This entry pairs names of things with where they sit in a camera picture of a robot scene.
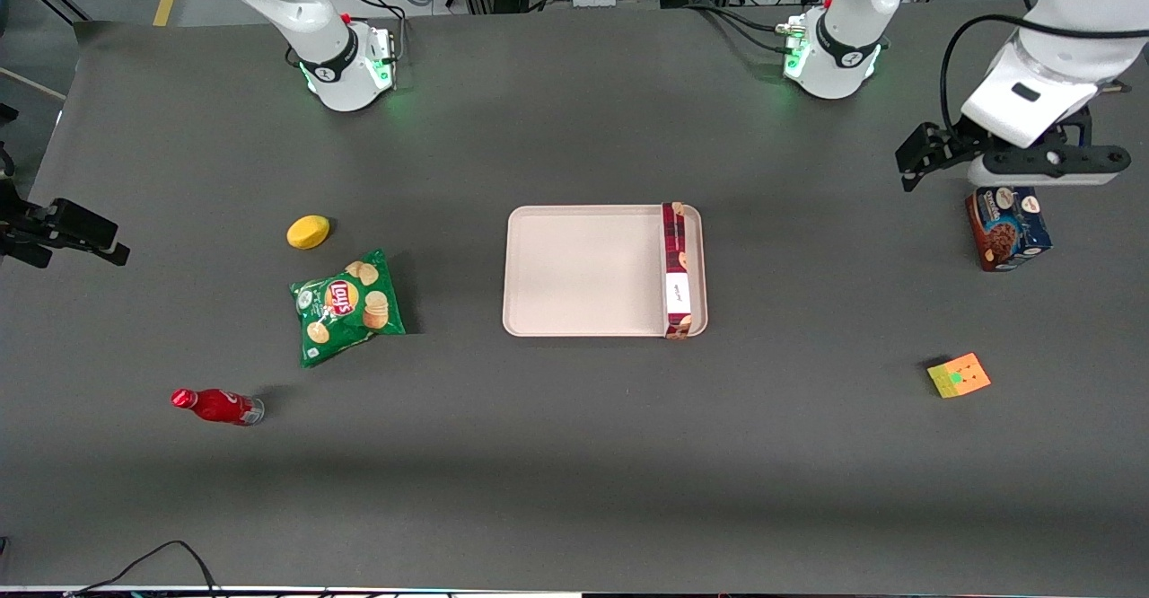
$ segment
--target white label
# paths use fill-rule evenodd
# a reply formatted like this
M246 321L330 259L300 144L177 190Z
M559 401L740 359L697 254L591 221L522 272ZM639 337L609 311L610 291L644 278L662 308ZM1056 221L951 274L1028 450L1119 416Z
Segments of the white label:
M1013 190L1001 187L997 190L997 207L1009 209L1013 207Z
M666 314L691 312L691 278L686 273L666 274Z

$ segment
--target tray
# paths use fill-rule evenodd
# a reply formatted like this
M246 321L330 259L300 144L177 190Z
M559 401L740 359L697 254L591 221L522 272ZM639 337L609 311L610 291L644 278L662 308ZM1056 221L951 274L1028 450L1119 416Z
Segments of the tray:
M693 337L708 320L702 217L683 208ZM663 337L665 263L662 206L520 207L507 223L503 328L519 337Z

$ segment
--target rubik's cube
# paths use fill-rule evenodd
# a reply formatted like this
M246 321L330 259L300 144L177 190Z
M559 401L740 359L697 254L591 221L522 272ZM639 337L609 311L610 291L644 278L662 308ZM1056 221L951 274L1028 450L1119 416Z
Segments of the rubik's cube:
M926 373L933 378L938 393L942 398L964 396L989 384L989 376L978 362L978 356L972 353L965 353L965 355L944 365L931 367L926 369Z

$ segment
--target lay's logo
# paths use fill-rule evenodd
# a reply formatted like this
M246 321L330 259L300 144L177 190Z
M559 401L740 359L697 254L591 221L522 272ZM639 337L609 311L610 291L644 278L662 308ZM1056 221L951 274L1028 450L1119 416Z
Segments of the lay's logo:
M342 279L336 279L327 286L323 302L331 309L331 313L348 315L349 312L355 310L358 304L358 289Z

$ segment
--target coca-cola bottle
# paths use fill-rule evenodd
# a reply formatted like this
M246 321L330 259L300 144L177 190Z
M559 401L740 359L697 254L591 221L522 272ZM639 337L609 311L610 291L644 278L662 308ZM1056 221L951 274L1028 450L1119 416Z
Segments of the coca-cola bottle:
M193 411L198 417L233 425L254 425L263 419L263 401L223 390L192 391L178 389L171 402L182 409Z

